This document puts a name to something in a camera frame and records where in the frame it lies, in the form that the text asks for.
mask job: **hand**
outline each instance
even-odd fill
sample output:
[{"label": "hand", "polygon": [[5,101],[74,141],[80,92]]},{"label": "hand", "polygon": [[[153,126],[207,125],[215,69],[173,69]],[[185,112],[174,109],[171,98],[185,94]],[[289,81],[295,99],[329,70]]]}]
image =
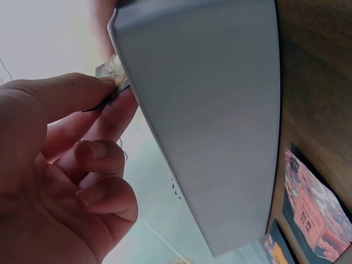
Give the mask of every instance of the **hand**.
[{"label": "hand", "polygon": [[118,0],[87,0],[91,31],[97,40],[99,53],[106,62],[115,53],[107,30]]},{"label": "hand", "polygon": [[114,87],[81,74],[0,86],[0,263],[101,263],[135,223],[116,145],[135,98],[81,112]]}]

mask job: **finger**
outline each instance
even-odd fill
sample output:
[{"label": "finger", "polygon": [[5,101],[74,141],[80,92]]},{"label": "finger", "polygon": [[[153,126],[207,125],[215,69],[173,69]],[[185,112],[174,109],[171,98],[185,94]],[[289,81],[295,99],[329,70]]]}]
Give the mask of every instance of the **finger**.
[{"label": "finger", "polygon": [[[131,122],[137,107],[131,89],[121,92],[111,104],[104,108],[84,139],[116,142]],[[78,165],[73,150],[68,151],[55,161],[55,165],[63,170],[76,184],[87,175],[87,171]]]},{"label": "finger", "polygon": [[113,141],[81,141],[74,147],[74,155],[81,169],[87,172],[118,173],[123,171],[125,156]]},{"label": "finger", "polygon": [[83,180],[81,180],[78,184],[78,188],[80,190],[82,189],[86,189],[89,186],[92,186],[94,184],[97,184],[99,182],[102,182],[103,180],[105,180],[106,178],[110,178],[110,177],[120,177],[123,178],[123,170],[121,170],[118,173],[99,173],[99,172],[90,172],[87,174],[86,177],[83,178]]},{"label": "finger", "polygon": [[97,40],[99,53],[107,61],[115,50],[107,30],[108,22],[114,12],[117,0],[88,0],[90,29]]},{"label": "finger", "polygon": [[106,105],[85,139],[117,141],[131,123],[137,108],[138,104],[132,90],[122,91],[112,103]]},{"label": "finger", "polygon": [[43,110],[45,122],[49,124],[98,105],[113,91],[115,82],[71,73],[43,80],[17,80],[2,88],[29,96]]},{"label": "finger", "polygon": [[137,199],[132,187],[122,178],[113,177],[76,194],[78,204],[87,212],[102,216],[117,243],[126,235],[138,217]]},{"label": "finger", "polygon": [[52,162],[70,150],[77,141],[83,138],[99,115],[99,111],[76,112],[50,125],[42,149],[46,160]]}]

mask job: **gray plastic casing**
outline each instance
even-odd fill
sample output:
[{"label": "gray plastic casing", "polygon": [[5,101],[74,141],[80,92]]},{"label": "gray plastic casing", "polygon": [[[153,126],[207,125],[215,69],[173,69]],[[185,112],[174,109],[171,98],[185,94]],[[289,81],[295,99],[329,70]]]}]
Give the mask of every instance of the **gray plastic casing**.
[{"label": "gray plastic casing", "polygon": [[134,1],[109,32],[213,255],[264,235],[281,102],[274,0]]}]

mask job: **wire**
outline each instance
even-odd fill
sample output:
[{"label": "wire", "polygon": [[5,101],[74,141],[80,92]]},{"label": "wire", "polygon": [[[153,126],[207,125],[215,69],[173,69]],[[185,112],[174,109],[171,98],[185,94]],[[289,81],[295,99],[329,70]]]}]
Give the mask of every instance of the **wire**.
[{"label": "wire", "polygon": [[13,81],[11,73],[8,71],[8,69],[6,69],[5,64],[4,64],[4,62],[2,61],[1,58],[0,58],[0,62],[2,64],[2,68],[4,68],[4,70],[9,74],[10,80]]}]

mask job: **wooden surface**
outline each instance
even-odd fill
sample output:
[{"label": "wooden surface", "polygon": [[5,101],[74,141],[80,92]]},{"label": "wooden surface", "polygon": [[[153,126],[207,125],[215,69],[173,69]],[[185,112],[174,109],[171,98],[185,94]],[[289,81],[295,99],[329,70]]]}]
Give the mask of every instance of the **wooden surface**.
[{"label": "wooden surface", "polygon": [[[285,218],[284,149],[302,150],[352,210],[352,0],[277,0],[282,59],[282,131],[270,224]],[[336,263],[352,263],[352,248]]]}]

